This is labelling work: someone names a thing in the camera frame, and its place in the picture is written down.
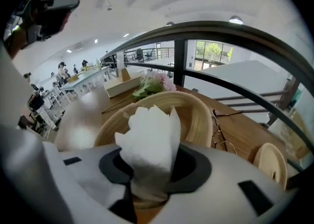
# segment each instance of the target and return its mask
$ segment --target black metal railing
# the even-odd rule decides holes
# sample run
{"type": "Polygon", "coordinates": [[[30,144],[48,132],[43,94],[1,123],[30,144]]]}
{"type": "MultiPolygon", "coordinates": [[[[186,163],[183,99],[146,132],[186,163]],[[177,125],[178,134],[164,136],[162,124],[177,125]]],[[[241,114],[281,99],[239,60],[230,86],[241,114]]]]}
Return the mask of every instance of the black metal railing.
{"type": "Polygon", "coordinates": [[[174,58],[174,48],[148,48],[124,51],[124,62],[149,62],[161,58],[174,58]]]}
{"type": "MultiPolygon", "coordinates": [[[[184,85],[184,77],[187,75],[234,91],[253,102],[256,102],[276,115],[303,140],[309,150],[314,154],[314,145],[304,132],[288,117],[288,115],[286,115],[284,111],[272,102],[267,101],[259,94],[238,84],[228,82],[213,75],[186,69],[187,41],[189,39],[225,42],[256,52],[286,69],[296,77],[314,97],[314,69],[307,60],[294,48],[278,38],[246,25],[236,25],[229,22],[219,21],[196,21],[175,24],[133,38],[106,54],[104,58],[119,51],[126,51],[142,45],[174,40],[174,67],[139,62],[130,62],[127,63],[127,65],[173,72],[174,83],[180,86],[184,85]]],[[[298,171],[303,170],[298,164],[289,159],[288,163],[298,171]]]]}

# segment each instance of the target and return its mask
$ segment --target black chair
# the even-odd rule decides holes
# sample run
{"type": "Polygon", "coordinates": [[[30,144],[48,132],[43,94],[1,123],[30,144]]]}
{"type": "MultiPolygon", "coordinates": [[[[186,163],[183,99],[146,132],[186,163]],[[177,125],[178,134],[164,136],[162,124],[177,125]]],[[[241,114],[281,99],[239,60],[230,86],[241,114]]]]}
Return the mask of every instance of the black chair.
{"type": "Polygon", "coordinates": [[[145,57],[147,58],[147,60],[152,60],[152,54],[153,54],[154,49],[152,49],[151,53],[147,53],[145,55],[145,57]]]}
{"type": "Polygon", "coordinates": [[[136,50],[136,60],[138,60],[139,62],[144,62],[144,57],[143,57],[143,50],[141,48],[136,50]]]}

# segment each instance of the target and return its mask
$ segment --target railing post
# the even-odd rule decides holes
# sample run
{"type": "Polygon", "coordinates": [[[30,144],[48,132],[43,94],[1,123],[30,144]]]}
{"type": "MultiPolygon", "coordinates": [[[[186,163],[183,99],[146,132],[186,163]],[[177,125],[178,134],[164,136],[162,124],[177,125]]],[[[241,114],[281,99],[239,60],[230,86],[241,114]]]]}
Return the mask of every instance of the railing post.
{"type": "Polygon", "coordinates": [[[175,66],[173,71],[173,83],[176,85],[184,86],[183,75],[186,67],[187,57],[187,40],[175,40],[175,66]]]}

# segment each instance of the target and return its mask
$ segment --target flower bouquet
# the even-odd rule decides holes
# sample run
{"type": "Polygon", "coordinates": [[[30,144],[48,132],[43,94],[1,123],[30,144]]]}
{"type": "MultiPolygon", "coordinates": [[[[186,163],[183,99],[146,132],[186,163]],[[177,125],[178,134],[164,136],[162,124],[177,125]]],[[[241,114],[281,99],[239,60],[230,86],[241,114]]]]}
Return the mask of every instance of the flower bouquet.
{"type": "Polygon", "coordinates": [[[165,73],[147,71],[140,80],[140,87],[132,93],[134,99],[141,100],[149,95],[164,92],[176,91],[176,85],[165,73]]]}

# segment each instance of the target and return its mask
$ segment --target round wooden basket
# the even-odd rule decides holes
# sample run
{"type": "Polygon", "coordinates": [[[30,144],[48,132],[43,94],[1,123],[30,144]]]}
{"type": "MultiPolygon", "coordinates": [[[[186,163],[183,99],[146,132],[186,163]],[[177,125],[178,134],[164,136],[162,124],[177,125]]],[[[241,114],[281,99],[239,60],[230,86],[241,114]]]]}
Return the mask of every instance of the round wooden basket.
{"type": "Polygon", "coordinates": [[[94,146],[115,143],[114,133],[126,133],[129,130],[129,117],[138,107],[158,106],[170,114],[174,106],[181,122],[181,139],[195,145],[210,147],[212,137],[212,119],[208,107],[197,97],[184,92],[162,92],[132,103],[114,115],[102,126],[94,146]]]}

